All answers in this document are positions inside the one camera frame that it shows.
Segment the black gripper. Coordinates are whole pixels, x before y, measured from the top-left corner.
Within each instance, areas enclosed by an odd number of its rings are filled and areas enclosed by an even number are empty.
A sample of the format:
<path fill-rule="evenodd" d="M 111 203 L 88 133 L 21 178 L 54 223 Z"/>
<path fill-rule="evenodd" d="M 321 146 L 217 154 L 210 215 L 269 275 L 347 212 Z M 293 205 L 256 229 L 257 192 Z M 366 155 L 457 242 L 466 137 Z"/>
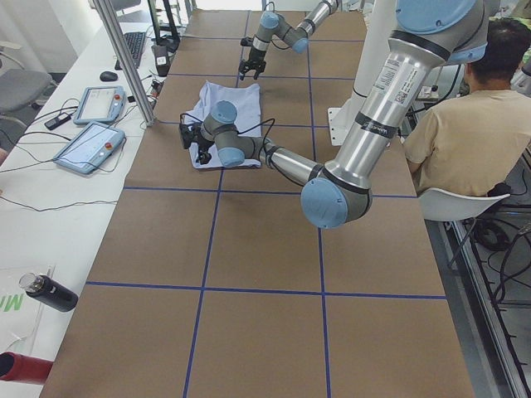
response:
<path fill-rule="evenodd" d="M 253 38 L 244 37 L 240 41 L 241 46 L 249 46 L 250 52 L 247 60 L 241 59 L 238 67 L 238 77 L 244 79 L 246 73 L 253 70 L 255 73 L 253 79 L 257 80 L 266 68 L 266 51 L 268 49 L 268 42 L 260 39 L 258 36 Z"/>
<path fill-rule="evenodd" d="M 214 144 L 214 141 L 212 138 L 206 137 L 203 132 L 202 122 L 194 122 L 191 124 L 180 123 L 179 132 L 184 149 L 190 149 L 193 143 L 197 144 L 198 150 L 195 162 L 208 164 L 212 159 L 209 148 Z"/>

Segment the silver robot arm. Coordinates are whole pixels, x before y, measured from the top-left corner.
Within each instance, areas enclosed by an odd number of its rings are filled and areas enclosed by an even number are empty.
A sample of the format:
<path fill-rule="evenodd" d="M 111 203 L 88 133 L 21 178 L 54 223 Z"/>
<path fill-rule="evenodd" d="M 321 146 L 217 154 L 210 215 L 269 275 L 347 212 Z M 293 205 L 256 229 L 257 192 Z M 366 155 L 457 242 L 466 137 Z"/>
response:
<path fill-rule="evenodd" d="M 302 188 L 301 206 L 315 226 L 331 229 L 364 216 L 372 203 L 370 174 L 395 136 L 426 78 L 443 65 L 479 60 L 485 53 L 496 1 L 394 1 L 389 55 L 353 119 L 336 157 L 316 163 L 275 145 L 247 137 L 236 127 L 237 111 L 215 103 L 205 119 L 180 124 L 182 144 L 198 146 L 198 160 L 215 148 L 223 167 L 262 161 Z"/>
<path fill-rule="evenodd" d="M 244 80 L 249 71 L 254 71 L 253 79 L 257 80 L 266 68 L 266 52 L 274 36 L 284 42 L 288 48 L 302 53 L 308 48 L 309 38 L 316 32 L 323 21 L 336 13 L 340 1 L 320 1 L 297 27 L 292 27 L 285 18 L 275 11 L 264 11 L 261 14 L 258 29 L 253 37 L 241 39 L 241 46 L 250 48 L 248 58 L 241 59 L 238 77 Z"/>

